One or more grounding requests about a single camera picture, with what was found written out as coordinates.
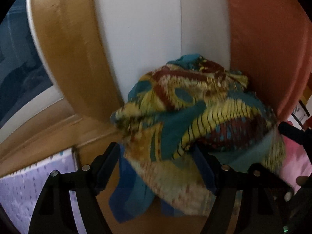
lavender dotted cloth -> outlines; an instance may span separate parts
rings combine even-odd
[[[0,179],[0,203],[21,234],[28,233],[35,204],[49,174],[53,170],[70,173],[77,169],[75,153],[70,148]],[[85,234],[74,191],[70,198],[78,232]]]

colorful patterned cloth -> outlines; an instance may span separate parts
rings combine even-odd
[[[215,197],[189,154],[198,140],[211,145],[209,153],[218,159],[233,162],[250,155],[272,130],[266,153],[250,152],[256,152],[255,162],[279,170],[285,148],[274,129],[275,115],[247,86],[240,72],[226,71],[198,54],[186,55],[142,76],[128,103],[112,114],[124,134],[125,158],[173,208],[205,216],[212,208]]]

pink fabric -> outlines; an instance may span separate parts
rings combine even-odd
[[[312,66],[312,23],[297,0],[229,0],[231,67],[285,120]]]
[[[292,141],[288,137],[283,136],[286,146],[286,159],[280,171],[280,178],[290,184],[295,192],[300,186],[296,183],[299,176],[310,176],[312,173],[312,165],[304,148]]]

metal screw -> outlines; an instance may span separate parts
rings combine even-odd
[[[261,174],[260,171],[254,171],[254,175],[255,175],[256,177],[260,177],[260,174]]]
[[[291,193],[291,192],[287,192],[287,193],[285,194],[285,196],[284,196],[284,200],[285,200],[286,202],[288,202],[288,201],[290,201],[291,197],[292,197],[292,193]]]
[[[221,169],[224,171],[229,171],[231,169],[231,167],[229,167],[228,165],[224,164],[221,166]]]
[[[81,168],[84,172],[90,170],[90,166],[88,164],[84,165],[82,168]]]
[[[52,171],[52,172],[50,173],[50,175],[51,175],[52,177],[55,177],[57,174],[58,174],[58,171],[57,171],[57,170],[54,170],[54,171]]]

multicolored garment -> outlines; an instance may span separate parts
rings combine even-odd
[[[201,140],[213,147],[211,154],[234,160],[275,127],[273,111],[247,86],[240,72],[226,71],[198,54],[186,55],[142,76],[128,103],[112,114],[124,133],[125,158],[132,168],[184,214],[208,215],[214,202],[188,153],[194,142]],[[267,146],[257,162],[276,171],[285,155],[278,133]]]

